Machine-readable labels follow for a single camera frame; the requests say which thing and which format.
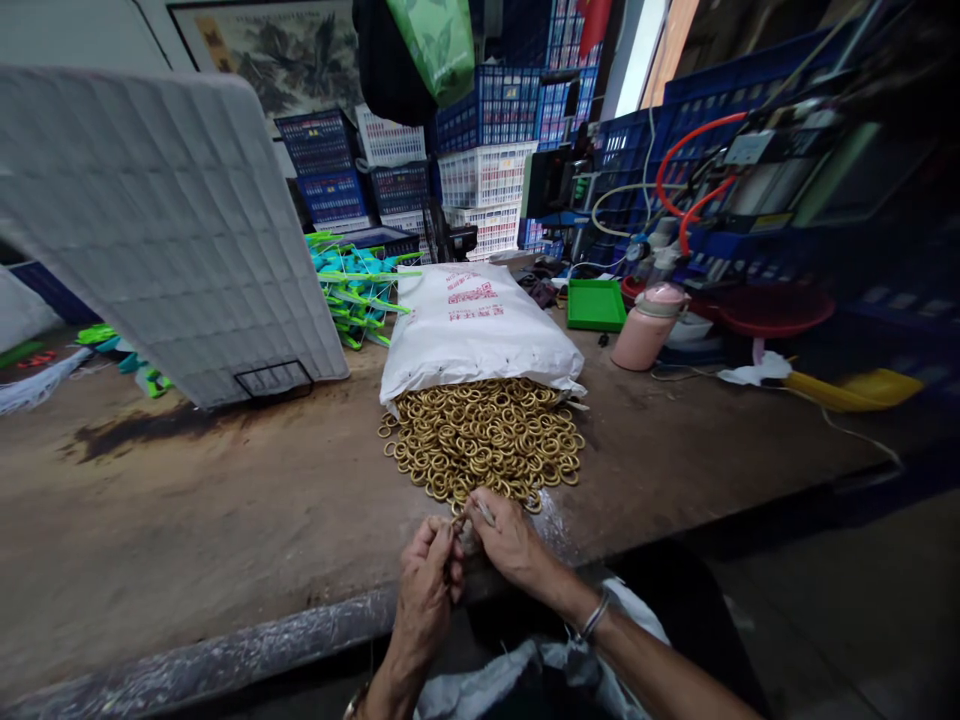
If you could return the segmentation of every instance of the pink thermos bottle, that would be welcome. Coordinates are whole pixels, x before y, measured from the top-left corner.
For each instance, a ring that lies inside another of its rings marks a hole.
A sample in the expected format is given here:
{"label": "pink thermos bottle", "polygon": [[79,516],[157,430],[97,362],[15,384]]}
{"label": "pink thermos bottle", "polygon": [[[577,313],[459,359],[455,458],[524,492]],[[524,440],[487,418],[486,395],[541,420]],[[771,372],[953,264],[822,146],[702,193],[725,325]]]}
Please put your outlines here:
{"label": "pink thermos bottle", "polygon": [[683,289],[657,283],[637,295],[610,359],[626,370],[649,370],[687,303]]}

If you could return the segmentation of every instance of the black bag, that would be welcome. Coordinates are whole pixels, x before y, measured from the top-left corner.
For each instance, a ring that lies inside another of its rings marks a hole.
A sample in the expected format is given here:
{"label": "black bag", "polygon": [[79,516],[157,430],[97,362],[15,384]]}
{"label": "black bag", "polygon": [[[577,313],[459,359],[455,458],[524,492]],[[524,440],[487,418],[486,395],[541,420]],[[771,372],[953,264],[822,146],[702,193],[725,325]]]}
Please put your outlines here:
{"label": "black bag", "polygon": [[437,103],[423,84],[385,0],[353,0],[360,89],[370,112],[401,125],[426,125]]}

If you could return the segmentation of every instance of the green plastic bag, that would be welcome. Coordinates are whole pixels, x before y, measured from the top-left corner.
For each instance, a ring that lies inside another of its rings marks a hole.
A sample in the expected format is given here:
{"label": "green plastic bag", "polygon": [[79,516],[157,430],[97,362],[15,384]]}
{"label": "green plastic bag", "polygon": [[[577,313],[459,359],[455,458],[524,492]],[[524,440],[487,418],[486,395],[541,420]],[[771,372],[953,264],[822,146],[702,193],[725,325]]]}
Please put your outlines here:
{"label": "green plastic bag", "polygon": [[387,0],[417,71],[438,107],[473,89],[473,28],[467,0]]}

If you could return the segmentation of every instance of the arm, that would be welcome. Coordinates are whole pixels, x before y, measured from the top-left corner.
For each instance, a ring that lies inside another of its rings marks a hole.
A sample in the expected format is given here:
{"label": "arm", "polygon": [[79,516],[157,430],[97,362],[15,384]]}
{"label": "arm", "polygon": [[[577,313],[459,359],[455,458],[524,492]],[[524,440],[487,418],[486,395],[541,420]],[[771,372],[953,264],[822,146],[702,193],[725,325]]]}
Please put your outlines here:
{"label": "arm", "polygon": [[413,717],[430,663],[450,628],[451,604],[463,594],[462,561],[463,547],[449,521],[424,520],[400,557],[397,619],[387,654],[353,717]]}
{"label": "arm", "polygon": [[[477,501],[493,514],[496,527],[483,520]],[[507,580],[571,627],[584,627],[600,605],[600,595],[547,549],[519,505],[479,488],[470,496],[467,513],[487,556]],[[591,642],[657,720],[757,718],[733,693],[613,607],[594,629]]]}

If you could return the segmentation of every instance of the wrist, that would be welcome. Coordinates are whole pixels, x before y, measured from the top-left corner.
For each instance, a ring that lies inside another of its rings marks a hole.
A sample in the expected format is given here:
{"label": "wrist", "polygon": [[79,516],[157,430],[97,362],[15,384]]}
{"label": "wrist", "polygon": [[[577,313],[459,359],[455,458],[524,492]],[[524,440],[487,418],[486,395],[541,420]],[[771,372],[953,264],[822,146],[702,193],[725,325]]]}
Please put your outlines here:
{"label": "wrist", "polygon": [[410,717],[426,682],[429,660],[408,652],[403,643],[390,641],[356,717],[393,720]]}
{"label": "wrist", "polygon": [[600,594],[583,582],[572,569],[559,563],[544,587],[547,595],[544,604],[577,631],[583,629],[600,604]]}

